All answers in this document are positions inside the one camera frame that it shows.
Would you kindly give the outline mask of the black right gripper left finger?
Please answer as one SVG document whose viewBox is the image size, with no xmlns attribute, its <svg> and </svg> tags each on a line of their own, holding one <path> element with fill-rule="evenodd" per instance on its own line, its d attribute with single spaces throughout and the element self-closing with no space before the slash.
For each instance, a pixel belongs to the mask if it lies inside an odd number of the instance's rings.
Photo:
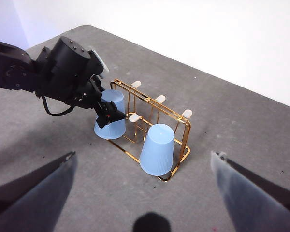
<svg viewBox="0 0 290 232">
<path fill-rule="evenodd" d="M 0 232 L 52 232 L 73 186 L 74 151 L 0 186 Z"/>
</svg>

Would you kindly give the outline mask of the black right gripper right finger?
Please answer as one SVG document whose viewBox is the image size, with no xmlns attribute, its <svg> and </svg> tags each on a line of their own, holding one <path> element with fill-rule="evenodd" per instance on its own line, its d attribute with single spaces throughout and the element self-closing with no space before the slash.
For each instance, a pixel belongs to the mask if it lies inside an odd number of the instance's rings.
<svg viewBox="0 0 290 232">
<path fill-rule="evenodd" d="M 290 232 L 290 190 L 211 153 L 211 169 L 238 232 Z"/>
</svg>

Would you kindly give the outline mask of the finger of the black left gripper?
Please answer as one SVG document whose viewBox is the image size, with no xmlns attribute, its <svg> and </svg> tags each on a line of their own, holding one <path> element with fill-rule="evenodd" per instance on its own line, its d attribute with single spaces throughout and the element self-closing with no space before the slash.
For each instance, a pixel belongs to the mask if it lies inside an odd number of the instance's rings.
<svg viewBox="0 0 290 232">
<path fill-rule="evenodd" d="M 100 128 L 126 118 L 126 114 L 118 110 L 113 101 L 100 101 L 98 105 L 96 122 Z"/>
</svg>

